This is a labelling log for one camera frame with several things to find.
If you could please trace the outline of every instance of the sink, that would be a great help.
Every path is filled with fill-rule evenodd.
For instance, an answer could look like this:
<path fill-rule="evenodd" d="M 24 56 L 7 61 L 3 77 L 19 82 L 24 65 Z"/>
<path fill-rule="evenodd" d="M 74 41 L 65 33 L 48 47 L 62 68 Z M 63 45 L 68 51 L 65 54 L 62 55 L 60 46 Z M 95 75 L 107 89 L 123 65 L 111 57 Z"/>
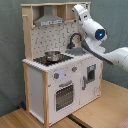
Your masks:
<path fill-rule="evenodd" d="M 81 47 L 73 48 L 73 49 L 67 49 L 65 53 L 74 55 L 74 56 L 82 56 L 87 54 Z"/>

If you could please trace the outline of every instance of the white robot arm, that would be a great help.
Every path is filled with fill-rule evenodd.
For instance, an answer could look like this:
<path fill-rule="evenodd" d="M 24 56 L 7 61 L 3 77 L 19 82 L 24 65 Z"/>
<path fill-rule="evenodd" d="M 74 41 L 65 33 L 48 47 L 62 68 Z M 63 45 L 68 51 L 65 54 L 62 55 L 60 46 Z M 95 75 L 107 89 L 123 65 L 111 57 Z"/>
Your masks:
<path fill-rule="evenodd" d="M 83 6 L 75 5 L 72 11 L 75 13 L 79 31 L 88 36 L 82 41 L 81 47 L 95 57 L 111 65 L 118 65 L 128 72 L 128 48 L 119 48 L 106 54 L 99 52 L 96 48 L 107 39 L 106 30 L 91 18 Z"/>

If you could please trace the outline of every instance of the faucet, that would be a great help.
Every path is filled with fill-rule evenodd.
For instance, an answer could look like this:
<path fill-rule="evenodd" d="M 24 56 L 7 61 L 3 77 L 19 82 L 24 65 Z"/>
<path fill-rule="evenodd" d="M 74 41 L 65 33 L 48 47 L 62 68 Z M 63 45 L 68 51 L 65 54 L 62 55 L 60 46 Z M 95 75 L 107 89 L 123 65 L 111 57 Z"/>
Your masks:
<path fill-rule="evenodd" d="M 72 42 L 72 39 L 73 39 L 73 37 L 74 37 L 75 35 L 80 36 L 80 41 L 82 41 L 82 35 L 81 35 L 80 33 L 74 33 L 74 34 L 71 36 L 71 38 L 70 38 L 70 43 L 69 43 L 68 46 L 67 46 L 68 49 L 72 49 L 73 47 L 75 47 L 75 44 L 73 44 L 73 42 Z"/>

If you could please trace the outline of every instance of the toy kitchen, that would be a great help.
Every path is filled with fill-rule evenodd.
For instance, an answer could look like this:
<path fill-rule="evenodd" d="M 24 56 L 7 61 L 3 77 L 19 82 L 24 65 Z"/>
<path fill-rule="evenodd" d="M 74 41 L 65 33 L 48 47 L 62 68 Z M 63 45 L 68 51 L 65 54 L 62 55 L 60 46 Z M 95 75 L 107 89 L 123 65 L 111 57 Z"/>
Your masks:
<path fill-rule="evenodd" d="M 101 95 L 103 63 L 80 47 L 76 4 L 90 11 L 90 2 L 21 5 L 26 107 L 46 127 Z"/>

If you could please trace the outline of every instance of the knob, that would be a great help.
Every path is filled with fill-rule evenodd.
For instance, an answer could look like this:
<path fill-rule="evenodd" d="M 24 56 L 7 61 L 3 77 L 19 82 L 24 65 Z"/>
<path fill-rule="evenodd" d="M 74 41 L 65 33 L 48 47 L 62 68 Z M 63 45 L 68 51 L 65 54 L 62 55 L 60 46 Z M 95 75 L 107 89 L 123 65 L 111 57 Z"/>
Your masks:
<path fill-rule="evenodd" d="M 55 79 L 58 79 L 58 78 L 59 78 L 59 74 L 58 74 L 58 73 L 55 73 L 55 74 L 54 74 L 54 78 L 55 78 Z"/>
<path fill-rule="evenodd" d="M 77 67 L 73 67 L 72 71 L 75 72 L 78 68 Z"/>

